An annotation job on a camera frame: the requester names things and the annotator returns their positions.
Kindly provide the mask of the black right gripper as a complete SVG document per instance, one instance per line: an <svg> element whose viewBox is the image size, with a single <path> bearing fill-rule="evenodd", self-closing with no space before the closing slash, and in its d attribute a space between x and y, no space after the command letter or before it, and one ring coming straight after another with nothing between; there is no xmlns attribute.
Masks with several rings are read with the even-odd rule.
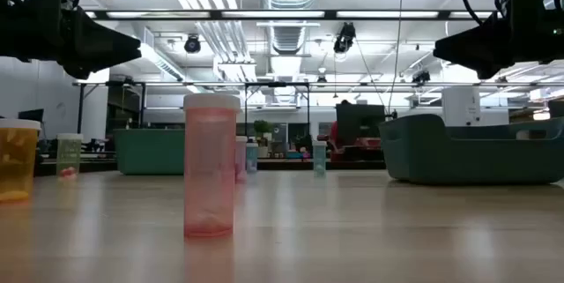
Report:
<svg viewBox="0 0 564 283"><path fill-rule="evenodd" d="M503 19L493 12L480 25L436 41L434 56L449 61L478 59L479 79L490 79L517 62L532 61L527 51L536 33L542 0L495 0L495 6Z"/></svg>

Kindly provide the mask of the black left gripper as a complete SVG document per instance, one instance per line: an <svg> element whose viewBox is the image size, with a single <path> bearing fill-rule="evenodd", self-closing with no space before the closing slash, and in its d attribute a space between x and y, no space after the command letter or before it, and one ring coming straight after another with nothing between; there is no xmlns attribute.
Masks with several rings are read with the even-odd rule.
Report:
<svg viewBox="0 0 564 283"><path fill-rule="evenodd" d="M79 0L28 0L36 28L26 60L58 60L76 79L106 69L111 60L142 56L141 41L93 21L78 7Z"/></svg>

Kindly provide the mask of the small green pill bottle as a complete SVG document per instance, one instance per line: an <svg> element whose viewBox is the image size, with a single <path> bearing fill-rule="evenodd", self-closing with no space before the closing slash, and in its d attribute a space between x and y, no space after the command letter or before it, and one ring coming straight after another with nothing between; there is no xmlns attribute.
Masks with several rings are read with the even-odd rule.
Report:
<svg viewBox="0 0 564 283"><path fill-rule="evenodd" d="M56 172L60 180L75 180L78 177L83 135L61 133L57 137Z"/></svg>

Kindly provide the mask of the wide yellow pill bottle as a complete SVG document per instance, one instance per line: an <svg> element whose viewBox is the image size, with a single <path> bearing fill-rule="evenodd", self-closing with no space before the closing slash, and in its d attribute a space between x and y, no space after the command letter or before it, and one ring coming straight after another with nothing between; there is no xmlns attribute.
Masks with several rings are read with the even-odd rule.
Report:
<svg viewBox="0 0 564 283"><path fill-rule="evenodd" d="M40 131L36 121L0 118L0 203L30 198Z"/></svg>

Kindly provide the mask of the large orange-pink pill bottle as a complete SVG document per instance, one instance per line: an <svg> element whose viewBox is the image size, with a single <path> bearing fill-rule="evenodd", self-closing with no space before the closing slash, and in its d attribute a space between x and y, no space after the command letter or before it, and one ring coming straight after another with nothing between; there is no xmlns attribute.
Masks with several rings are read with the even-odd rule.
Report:
<svg viewBox="0 0 564 283"><path fill-rule="evenodd" d="M240 99L184 97L184 235L228 235L234 227L236 118Z"/></svg>

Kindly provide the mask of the small pink pill bottle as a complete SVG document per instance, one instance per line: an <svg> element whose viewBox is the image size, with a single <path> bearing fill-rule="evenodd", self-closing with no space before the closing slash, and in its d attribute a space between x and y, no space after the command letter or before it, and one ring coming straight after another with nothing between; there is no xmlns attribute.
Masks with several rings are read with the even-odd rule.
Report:
<svg viewBox="0 0 564 283"><path fill-rule="evenodd" d="M247 179L246 155L247 141L244 136L237 136L235 140L235 182L244 183Z"/></svg>

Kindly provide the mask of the small blue pill bottle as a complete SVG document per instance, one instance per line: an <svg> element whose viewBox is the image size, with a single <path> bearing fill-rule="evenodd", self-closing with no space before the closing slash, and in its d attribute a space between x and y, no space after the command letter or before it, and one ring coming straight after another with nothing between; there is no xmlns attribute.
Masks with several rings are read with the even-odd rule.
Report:
<svg viewBox="0 0 564 283"><path fill-rule="evenodd" d="M246 144L246 170L248 173L257 171L258 163L258 143Z"/></svg>

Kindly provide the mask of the small teal pill bottle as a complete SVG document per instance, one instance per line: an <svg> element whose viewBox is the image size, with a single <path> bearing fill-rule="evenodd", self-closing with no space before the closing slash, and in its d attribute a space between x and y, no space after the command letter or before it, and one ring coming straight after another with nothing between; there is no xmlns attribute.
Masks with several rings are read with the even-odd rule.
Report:
<svg viewBox="0 0 564 283"><path fill-rule="evenodd" d="M313 170L315 177L325 177L326 175L326 151L325 141L312 142Z"/></svg>

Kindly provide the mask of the green plastic bin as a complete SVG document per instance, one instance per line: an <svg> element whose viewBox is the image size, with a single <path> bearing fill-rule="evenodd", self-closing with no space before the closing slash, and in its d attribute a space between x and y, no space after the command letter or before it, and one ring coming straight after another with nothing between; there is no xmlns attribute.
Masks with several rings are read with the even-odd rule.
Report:
<svg viewBox="0 0 564 283"><path fill-rule="evenodd" d="M182 175L184 130L114 131L117 170L123 175Z"/></svg>

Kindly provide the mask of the dark teal plastic bin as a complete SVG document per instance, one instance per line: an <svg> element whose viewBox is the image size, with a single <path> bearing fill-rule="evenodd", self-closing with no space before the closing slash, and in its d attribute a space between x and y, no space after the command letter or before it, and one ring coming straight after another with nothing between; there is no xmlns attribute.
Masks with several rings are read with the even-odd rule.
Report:
<svg viewBox="0 0 564 283"><path fill-rule="evenodd" d="M389 175L428 185L548 184L564 179L564 117L448 127L437 115L380 125Z"/></svg>

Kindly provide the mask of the white square column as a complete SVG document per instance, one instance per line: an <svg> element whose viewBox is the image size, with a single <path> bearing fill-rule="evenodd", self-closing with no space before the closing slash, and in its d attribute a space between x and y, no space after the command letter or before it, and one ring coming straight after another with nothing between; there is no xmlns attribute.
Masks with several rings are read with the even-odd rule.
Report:
<svg viewBox="0 0 564 283"><path fill-rule="evenodd" d="M442 118L448 127L478 126L479 89L474 86L452 86L443 89Z"/></svg>

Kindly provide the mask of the dark storage shelf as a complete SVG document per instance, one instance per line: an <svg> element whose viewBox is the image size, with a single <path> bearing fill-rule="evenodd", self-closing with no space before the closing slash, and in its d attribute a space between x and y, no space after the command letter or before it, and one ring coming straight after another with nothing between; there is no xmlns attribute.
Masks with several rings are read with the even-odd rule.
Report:
<svg viewBox="0 0 564 283"><path fill-rule="evenodd" d="M108 88L105 151L114 157L114 131L139 127L142 86L110 86Z"/></svg>

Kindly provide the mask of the small dark monitor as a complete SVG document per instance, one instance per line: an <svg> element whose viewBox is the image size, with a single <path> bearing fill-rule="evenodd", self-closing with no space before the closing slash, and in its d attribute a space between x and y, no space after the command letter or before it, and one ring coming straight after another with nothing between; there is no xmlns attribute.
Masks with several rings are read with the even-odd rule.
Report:
<svg viewBox="0 0 564 283"><path fill-rule="evenodd" d="M37 135L43 129L44 109L31 109L18 112L19 129L34 130Z"/></svg>

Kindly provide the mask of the black overhead light bar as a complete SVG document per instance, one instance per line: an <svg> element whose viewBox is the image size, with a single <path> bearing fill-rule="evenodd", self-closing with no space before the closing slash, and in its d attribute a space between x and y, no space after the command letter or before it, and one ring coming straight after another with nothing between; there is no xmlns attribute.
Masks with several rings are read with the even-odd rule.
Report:
<svg viewBox="0 0 564 283"><path fill-rule="evenodd" d="M471 21L467 11L337 11L337 10L87 10L99 21L201 21L201 20L376 20L376 21Z"/></svg>

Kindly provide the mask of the black monitor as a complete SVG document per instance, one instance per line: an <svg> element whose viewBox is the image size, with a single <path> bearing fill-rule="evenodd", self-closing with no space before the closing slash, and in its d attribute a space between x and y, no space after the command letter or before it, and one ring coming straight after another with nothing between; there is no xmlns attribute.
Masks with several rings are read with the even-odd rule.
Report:
<svg viewBox="0 0 564 283"><path fill-rule="evenodd" d="M336 112L338 137L346 143L380 137L379 125L386 121L383 105L338 104Z"/></svg>

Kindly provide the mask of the person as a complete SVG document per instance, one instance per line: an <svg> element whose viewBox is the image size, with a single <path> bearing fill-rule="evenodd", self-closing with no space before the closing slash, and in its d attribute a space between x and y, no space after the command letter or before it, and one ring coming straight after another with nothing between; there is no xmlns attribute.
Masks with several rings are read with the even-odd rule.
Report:
<svg viewBox="0 0 564 283"><path fill-rule="evenodd" d="M329 144L331 147L330 160L344 161L345 147L351 144L347 138L342 138L338 131L338 121L332 123L329 135Z"/></svg>

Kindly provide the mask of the green potted plant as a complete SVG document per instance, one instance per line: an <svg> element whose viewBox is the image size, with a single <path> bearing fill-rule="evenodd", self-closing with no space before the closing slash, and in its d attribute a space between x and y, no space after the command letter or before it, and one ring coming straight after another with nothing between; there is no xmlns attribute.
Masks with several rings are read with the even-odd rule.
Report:
<svg viewBox="0 0 564 283"><path fill-rule="evenodd" d="M257 157L267 158L272 139L272 125L265 120L255 120L253 123L257 148Z"/></svg>

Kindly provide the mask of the black metal workstation frame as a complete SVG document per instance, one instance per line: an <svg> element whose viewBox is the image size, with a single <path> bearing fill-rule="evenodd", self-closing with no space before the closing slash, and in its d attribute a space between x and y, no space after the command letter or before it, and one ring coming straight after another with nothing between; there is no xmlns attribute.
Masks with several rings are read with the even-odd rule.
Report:
<svg viewBox="0 0 564 283"><path fill-rule="evenodd" d="M105 87L137 87L141 88L141 94L139 94L139 106L137 108L138 118L137 118L137 127L144 128L148 126L149 121L145 120L145 112L147 110L180 110L182 107L148 107L146 104L147 96L148 96L148 88L155 87L182 87L190 92L192 92L193 88L198 87L210 87L210 88L243 88L243 96L244 96L244 105L243 105L243 114L244 114L244 125L245 133L248 133L248 122L249 122L249 88L255 87L257 91L259 91L262 87L268 87L271 89L277 88L286 88L286 87L293 87L295 92L300 96L304 97L307 101L306 104L306 125L307 129L305 133L312 137L311 134L311 102L310 102L310 94L311 94L311 87L313 83L309 82L284 82L284 81L269 81L269 82L205 82L205 81L175 81L175 82L156 82L156 81L116 81L116 80L109 80L109 81L94 81L94 82L86 82L85 80L77 81L72 84L73 86L77 86L79 88L79 108L78 108L78 130L82 128L83 122L83 114L84 114L84 101L88 94L90 94L94 89L105 86Z"/></svg>

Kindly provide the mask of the black aluminium table frame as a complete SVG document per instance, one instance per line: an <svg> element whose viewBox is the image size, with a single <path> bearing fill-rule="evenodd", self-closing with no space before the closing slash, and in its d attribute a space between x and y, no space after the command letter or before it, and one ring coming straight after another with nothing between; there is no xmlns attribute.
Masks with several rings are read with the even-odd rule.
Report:
<svg viewBox="0 0 564 283"><path fill-rule="evenodd" d="M313 162L310 160L259 160L257 163L259 171L266 170L312 170ZM327 162L327 170L385 170L386 165L383 160L373 161L337 161ZM172 166L164 164L148 165L142 163L139 167L135 165L120 165L116 161L86 161L80 164L80 173L119 171L123 175L182 175L183 165L176 163ZM34 170L35 176L57 175L56 164L54 162L43 162Z"/></svg>

